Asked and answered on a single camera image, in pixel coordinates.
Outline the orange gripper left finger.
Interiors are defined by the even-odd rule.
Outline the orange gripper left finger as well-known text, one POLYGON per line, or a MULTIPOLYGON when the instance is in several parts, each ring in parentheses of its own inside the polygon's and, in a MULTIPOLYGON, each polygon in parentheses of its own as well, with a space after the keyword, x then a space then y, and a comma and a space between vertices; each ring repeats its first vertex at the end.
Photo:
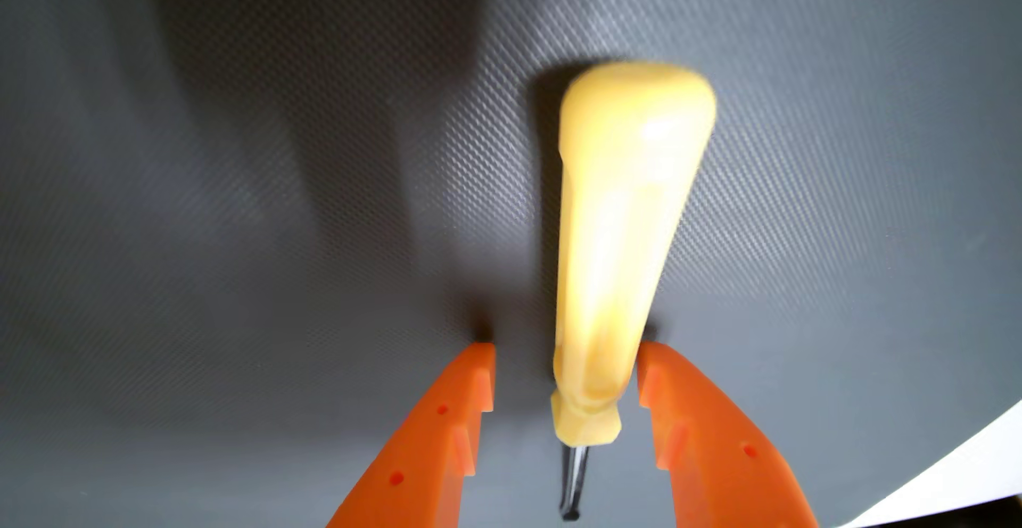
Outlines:
POLYGON ((469 345, 442 371, 364 471, 327 527, 458 527, 493 410, 496 346, 469 345))

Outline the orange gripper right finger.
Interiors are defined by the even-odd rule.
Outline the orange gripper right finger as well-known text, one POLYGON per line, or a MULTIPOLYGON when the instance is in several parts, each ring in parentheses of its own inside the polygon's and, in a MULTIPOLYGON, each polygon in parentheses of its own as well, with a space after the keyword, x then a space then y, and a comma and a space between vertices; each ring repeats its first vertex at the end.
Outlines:
POLYGON ((668 345, 644 342, 637 370, 678 527, 819 525, 785 458, 696 365, 668 345))

